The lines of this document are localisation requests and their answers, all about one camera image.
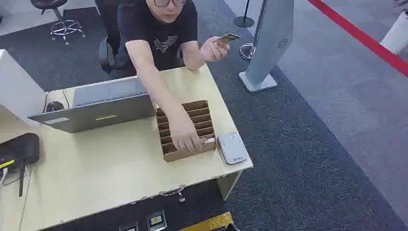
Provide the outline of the person's right hand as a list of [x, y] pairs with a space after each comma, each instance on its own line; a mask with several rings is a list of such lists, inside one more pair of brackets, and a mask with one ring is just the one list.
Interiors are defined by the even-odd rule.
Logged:
[[201, 151], [202, 146], [195, 125], [186, 111], [172, 111], [167, 117], [175, 148], [187, 153]]

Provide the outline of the person's left hand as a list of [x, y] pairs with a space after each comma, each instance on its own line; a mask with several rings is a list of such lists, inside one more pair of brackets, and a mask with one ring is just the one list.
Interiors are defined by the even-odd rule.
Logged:
[[224, 59], [230, 46], [228, 43], [218, 40], [214, 36], [207, 39], [200, 48], [200, 54], [206, 62], [217, 62]]

